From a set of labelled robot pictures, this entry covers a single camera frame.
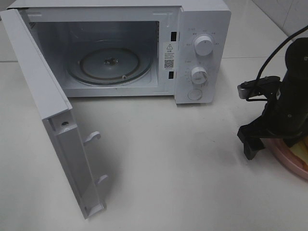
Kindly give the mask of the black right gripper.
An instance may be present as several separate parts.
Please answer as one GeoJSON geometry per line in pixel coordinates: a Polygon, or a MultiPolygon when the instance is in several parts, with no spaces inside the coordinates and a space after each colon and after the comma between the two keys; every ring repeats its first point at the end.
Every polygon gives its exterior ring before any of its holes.
{"type": "Polygon", "coordinates": [[[292,147],[308,135],[308,82],[285,77],[263,77],[253,96],[266,97],[265,108],[257,119],[240,126],[238,137],[244,143],[248,160],[264,149],[261,138],[283,139],[292,147]]]}

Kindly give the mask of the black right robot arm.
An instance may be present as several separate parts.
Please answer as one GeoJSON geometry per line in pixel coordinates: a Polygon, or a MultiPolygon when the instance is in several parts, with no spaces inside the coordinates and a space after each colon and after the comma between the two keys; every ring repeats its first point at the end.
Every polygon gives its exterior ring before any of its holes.
{"type": "Polygon", "coordinates": [[[240,126],[237,136],[252,160],[265,148],[262,139],[283,139],[292,146],[308,133],[308,39],[298,38],[285,54],[283,79],[268,76],[238,85],[239,97],[265,101],[262,114],[240,126]]]}

